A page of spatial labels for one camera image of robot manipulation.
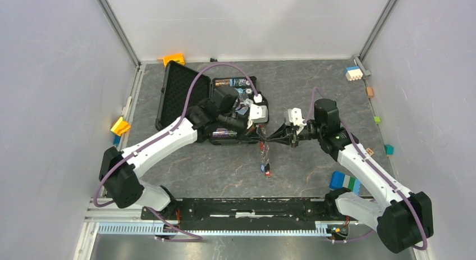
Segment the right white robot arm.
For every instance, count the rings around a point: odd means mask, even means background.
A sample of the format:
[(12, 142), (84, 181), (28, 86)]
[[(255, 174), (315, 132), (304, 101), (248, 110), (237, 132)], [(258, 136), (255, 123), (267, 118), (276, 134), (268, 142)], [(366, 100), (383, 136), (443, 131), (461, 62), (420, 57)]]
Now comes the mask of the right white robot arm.
[(322, 151), (349, 170), (373, 197), (367, 200), (351, 189), (335, 189), (325, 196), (324, 212), (328, 218), (356, 219), (374, 230), (393, 253), (410, 247), (427, 249), (428, 238), (434, 234), (430, 197), (403, 186), (365, 151), (341, 121), (335, 101), (316, 100), (314, 117), (308, 121), (299, 108), (288, 110), (282, 126), (265, 138), (291, 147), (305, 140), (317, 140)]

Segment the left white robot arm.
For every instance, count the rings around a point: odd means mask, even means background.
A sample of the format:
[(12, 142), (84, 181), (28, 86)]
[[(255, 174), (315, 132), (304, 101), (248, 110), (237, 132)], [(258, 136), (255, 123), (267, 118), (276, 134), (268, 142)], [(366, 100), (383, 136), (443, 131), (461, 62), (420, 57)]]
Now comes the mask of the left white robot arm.
[(258, 124), (268, 121), (268, 102), (262, 94), (245, 101), (248, 111), (236, 112), (239, 101), (235, 88), (218, 88), (210, 98), (188, 107), (172, 124), (146, 140), (119, 151), (110, 147), (103, 153), (100, 186), (118, 208), (139, 204), (155, 210), (162, 219), (176, 213), (176, 203), (164, 188), (145, 185), (140, 178), (154, 165), (178, 149), (208, 139), (218, 128), (237, 133), (239, 139), (255, 133)]

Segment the red keyring carabiner with rings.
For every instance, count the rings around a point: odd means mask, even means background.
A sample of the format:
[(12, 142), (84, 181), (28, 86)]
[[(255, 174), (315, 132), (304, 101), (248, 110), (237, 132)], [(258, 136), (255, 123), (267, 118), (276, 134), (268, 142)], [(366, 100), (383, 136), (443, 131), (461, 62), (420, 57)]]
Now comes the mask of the red keyring carabiner with rings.
[(269, 158), (268, 158), (268, 153), (269, 153), (269, 145), (267, 142), (263, 143), (260, 142), (260, 153), (262, 156), (262, 164), (269, 164)]

